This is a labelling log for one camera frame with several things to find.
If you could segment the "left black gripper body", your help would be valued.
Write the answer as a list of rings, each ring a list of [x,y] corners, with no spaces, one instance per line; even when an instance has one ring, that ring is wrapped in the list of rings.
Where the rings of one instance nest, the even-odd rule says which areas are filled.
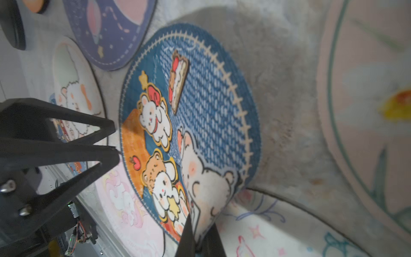
[[[46,194],[37,194],[38,168],[1,176],[1,256],[36,257],[49,243],[77,227],[69,203],[98,178],[93,167]]]

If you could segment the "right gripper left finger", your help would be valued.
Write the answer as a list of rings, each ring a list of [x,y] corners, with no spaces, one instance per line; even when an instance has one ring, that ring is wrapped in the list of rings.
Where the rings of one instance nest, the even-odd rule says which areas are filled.
[[[187,217],[175,257],[195,257],[195,240],[190,214]]]

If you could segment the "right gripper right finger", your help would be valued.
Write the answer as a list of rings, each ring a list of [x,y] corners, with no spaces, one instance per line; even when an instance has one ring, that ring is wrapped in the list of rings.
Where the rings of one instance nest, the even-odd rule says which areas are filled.
[[[226,257],[216,223],[210,228],[206,234],[200,256],[202,257]]]

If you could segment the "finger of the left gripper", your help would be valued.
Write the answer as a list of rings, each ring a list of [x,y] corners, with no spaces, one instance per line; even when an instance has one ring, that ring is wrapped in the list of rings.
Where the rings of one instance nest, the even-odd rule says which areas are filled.
[[[87,161],[88,170],[93,167],[97,168],[97,179],[119,163],[118,151],[110,146],[2,138],[1,176],[28,168],[39,168],[40,170],[49,168],[50,173],[61,179],[61,185],[76,177],[65,164],[65,159],[69,159],[69,151],[74,151],[73,158]]]
[[[1,103],[1,137],[58,141],[52,119],[96,126],[99,130],[71,141],[93,145],[116,131],[115,123],[34,98],[8,99]]]

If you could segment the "white butterfly bow coaster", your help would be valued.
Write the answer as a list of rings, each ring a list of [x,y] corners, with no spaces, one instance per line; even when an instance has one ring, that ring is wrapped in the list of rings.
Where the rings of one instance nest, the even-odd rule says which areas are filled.
[[[339,231],[297,206],[241,191],[216,221],[228,257],[367,257]]]

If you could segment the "white alpaca coaster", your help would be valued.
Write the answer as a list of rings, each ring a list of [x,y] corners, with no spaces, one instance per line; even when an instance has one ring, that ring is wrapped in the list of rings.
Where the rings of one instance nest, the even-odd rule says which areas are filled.
[[[77,44],[62,36],[52,56],[55,101],[77,112],[106,117],[103,99],[91,66]]]

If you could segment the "blue bears picnic coaster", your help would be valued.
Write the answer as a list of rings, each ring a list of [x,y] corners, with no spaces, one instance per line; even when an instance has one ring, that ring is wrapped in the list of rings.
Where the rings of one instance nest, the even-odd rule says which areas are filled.
[[[251,90],[219,42],[191,24],[158,30],[137,52],[122,86],[119,124],[133,189],[176,242],[190,221],[201,244],[258,170]]]

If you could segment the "purple bunny coaster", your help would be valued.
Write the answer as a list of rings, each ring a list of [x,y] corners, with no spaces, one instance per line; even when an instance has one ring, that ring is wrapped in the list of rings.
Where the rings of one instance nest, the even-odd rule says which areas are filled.
[[[155,10],[153,0],[63,1],[77,44],[104,71],[125,66],[146,35]]]

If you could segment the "pink flowers round coaster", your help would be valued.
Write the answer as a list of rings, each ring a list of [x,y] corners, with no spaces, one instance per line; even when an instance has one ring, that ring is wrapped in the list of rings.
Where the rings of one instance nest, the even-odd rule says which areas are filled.
[[[340,171],[374,218],[410,242],[410,1],[332,1],[316,82]]]

